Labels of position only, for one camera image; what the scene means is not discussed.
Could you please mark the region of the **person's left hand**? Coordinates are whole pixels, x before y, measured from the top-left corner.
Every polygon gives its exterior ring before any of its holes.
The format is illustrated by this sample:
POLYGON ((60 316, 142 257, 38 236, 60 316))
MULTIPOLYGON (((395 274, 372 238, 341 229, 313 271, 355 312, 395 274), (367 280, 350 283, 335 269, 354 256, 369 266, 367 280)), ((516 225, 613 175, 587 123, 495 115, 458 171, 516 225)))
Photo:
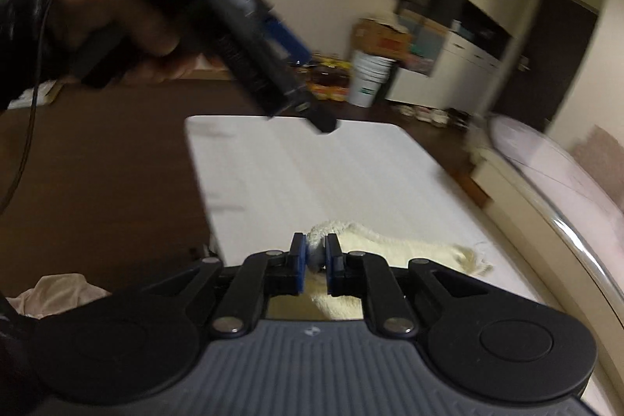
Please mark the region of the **person's left hand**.
POLYGON ((200 55, 143 0, 53 0, 46 34, 61 73, 91 88, 151 85, 192 72, 200 55))

